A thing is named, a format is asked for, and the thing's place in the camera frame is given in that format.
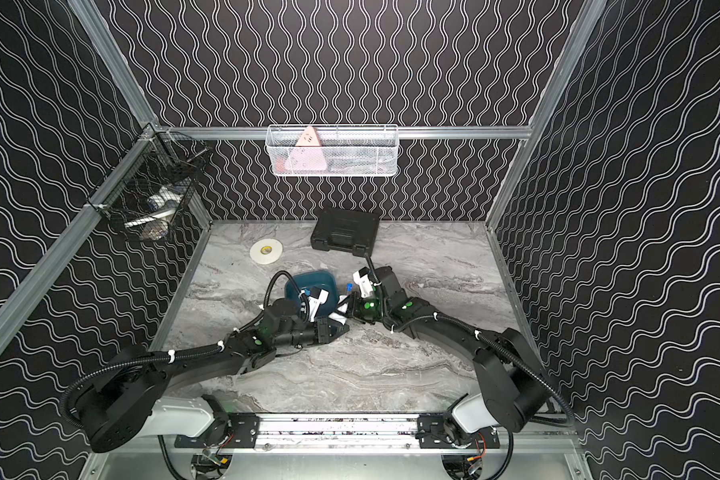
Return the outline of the white wipe cloth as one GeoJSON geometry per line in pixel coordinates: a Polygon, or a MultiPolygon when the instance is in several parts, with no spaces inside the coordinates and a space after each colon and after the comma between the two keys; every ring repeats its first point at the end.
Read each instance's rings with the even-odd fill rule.
{"type": "Polygon", "coordinates": [[[350,295],[340,295],[339,301],[334,308],[334,310],[328,315],[328,318],[337,322],[340,322],[341,324],[345,324],[348,316],[349,316],[349,309],[351,306],[351,296],[350,295]]]}

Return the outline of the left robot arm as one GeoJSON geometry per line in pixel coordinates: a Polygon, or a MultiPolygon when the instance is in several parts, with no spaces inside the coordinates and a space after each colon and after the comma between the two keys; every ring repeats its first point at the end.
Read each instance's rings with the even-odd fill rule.
{"type": "Polygon", "coordinates": [[[253,320],[213,344],[185,350],[129,347],[105,366],[73,381],[59,399],[61,417],[85,434],[96,453],[115,450],[156,422],[158,402],[173,389],[244,374],[276,359],[281,347],[330,344],[346,323],[321,317],[303,289],[295,299],[263,301],[253,320]]]}

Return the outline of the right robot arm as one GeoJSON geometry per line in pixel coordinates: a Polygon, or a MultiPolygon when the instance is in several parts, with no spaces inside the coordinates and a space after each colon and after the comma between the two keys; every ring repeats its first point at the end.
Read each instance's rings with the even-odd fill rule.
{"type": "Polygon", "coordinates": [[[480,329],[410,296],[393,269],[377,267],[370,256],[357,272],[361,291],[350,294],[348,313],[380,323],[392,334],[434,344],[470,363],[478,390],[456,400],[443,414],[440,437],[463,446],[487,428],[518,433],[529,424],[571,428],[575,414],[551,384],[540,360],[518,330],[480,329]]]}

